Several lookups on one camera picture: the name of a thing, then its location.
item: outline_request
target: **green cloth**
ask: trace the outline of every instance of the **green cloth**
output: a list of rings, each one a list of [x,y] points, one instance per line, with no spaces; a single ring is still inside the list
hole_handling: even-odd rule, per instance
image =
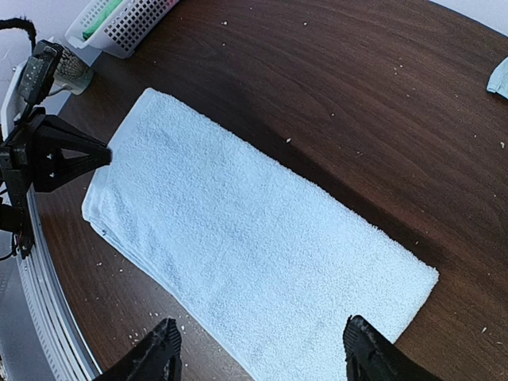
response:
[[[122,0],[111,0],[108,5],[98,14],[94,22],[91,23],[88,28],[83,32],[83,39],[88,40],[92,34],[99,29],[102,23],[111,15],[111,13],[121,4]]]

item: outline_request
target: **light blue towel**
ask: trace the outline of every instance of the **light blue towel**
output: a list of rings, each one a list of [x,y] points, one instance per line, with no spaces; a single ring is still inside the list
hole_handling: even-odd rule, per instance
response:
[[[345,380],[348,316],[394,341],[437,281],[321,188],[173,97],[146,90],[110,147],[84,218],[254,379]]]
[[[487,90],[508,98],[508,58],[502,61],[492,72]]]

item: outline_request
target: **white basket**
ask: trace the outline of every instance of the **white basket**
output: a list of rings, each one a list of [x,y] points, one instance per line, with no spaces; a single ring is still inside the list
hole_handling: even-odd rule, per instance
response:
[[[124,0],[94,34],[84,40],[83,32],[110,1],[92,0],[88,4],[65,33],[69,44],[75,48],[90,45],[118,58],[128,58],[148,32],[179,0]]]

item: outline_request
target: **towel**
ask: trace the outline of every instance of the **towel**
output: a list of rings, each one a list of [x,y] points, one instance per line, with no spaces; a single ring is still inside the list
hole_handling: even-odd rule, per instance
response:
[[[487,90],[508,98],[508,58],[502,61],[492,72]]]
[[[395,341],[437,271],[315,184],[147,89],[83,217],[257,380],[346,380],[361,314]]]

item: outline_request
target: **dark brown wooden surface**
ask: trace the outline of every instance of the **dark brown wooden surface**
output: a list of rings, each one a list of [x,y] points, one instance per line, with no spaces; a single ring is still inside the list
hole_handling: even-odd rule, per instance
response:
[[[109,140],[144,88],[174,95],[439,270],[398,341],[406,354],[446,380],[501,380],[508,102],[485,86],[506,55],[507,38],[424,1],[187,1],[131,59],[101,55],[90,88],[61,116]],[[60,281],[99,363],[109,367],[171,315],[185,325],[184,379],[248,378],[82,220],[89,182],[39,201]]]

